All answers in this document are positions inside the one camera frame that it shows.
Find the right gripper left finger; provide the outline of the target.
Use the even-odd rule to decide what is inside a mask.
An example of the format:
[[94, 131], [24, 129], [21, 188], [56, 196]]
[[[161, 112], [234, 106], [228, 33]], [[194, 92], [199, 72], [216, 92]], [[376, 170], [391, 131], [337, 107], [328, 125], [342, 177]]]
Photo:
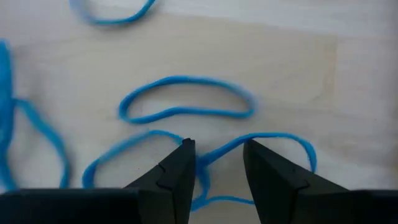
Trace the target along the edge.
[[187, 224], [195, 185], [195, 141], [187, 138], [150, 171], [127, 185], [136, 192], [125, 203], [124, 223]]

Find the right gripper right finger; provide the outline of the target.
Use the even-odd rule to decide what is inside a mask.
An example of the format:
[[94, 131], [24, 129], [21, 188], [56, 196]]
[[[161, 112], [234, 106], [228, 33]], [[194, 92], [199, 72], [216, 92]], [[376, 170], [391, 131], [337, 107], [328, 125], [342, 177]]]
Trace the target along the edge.
[[243, 159], [261, 223], [353, 223], [347, 189], [255, 140], [244, 143]]

